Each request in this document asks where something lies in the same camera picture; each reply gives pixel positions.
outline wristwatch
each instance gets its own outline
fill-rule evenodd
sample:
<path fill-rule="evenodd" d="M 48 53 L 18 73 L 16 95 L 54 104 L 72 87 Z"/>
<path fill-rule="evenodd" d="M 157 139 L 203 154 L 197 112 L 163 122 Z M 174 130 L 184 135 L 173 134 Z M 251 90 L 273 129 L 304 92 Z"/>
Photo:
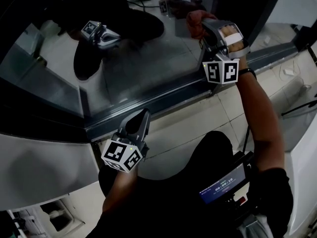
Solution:
<path fill-rule="evenodd" d="M 245 73 L 247 73 L 247 72 L 251 72 L 252 75 L 253 75 L 255 78 L 257 78 L 255 72 L 254 72 L 252 69 L 250 69 L 250 68 L 240 70 L 238 76 L 241 76 L 241 75 L 243 75 L 243 74 L 245 74 Z"/>

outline display screen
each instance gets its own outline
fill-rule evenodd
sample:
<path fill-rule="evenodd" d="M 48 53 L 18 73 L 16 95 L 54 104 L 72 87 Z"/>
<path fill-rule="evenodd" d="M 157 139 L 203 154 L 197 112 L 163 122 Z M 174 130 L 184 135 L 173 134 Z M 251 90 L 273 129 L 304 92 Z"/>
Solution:
<path fill-rule="evenodd" d="M 240 182 L 242 182 L 245 178 L 246 175 L 244 173 L 243 164 L 240 164 L 229 174 L 221 178 L 219 181 L 215 182 L 213 185 L 199 192 L 199 195 L 206 204 L 209 204 L 212 201 L 229 192 Z"/>

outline hand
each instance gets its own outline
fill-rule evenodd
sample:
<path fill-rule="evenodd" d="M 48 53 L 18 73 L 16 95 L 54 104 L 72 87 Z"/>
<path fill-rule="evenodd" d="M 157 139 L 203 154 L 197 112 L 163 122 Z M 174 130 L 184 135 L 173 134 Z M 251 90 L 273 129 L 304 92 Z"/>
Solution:
<path fill-rule="evenodd" d="M 223 33 L 223 35 L 225 37 L 231 35 L 231 34 L 235 34 L 237 33 L 238 31 L 233 28 L 232 26 L 224 26 L 221 28 L 221 31 Z M 232 45 L 229 45 L 228 46 L 228 49 L 229 49 L 229 53 L 230 52 L 236 52 L 236 51 L 239 51 L 239 50 L 242 50 L 244 48 L 244 45 L 243 45 L 243 41 L 239 41 L 239 42 L 236 42 Z M 240 58 L 240 61 L 239 61 L 239 70 L 242 70 L 242 69 L 247 69 L 248 68 L 248 65 L 247 65 L 247 58 L 246 56 L 244 57 L 241 57 Z"/>

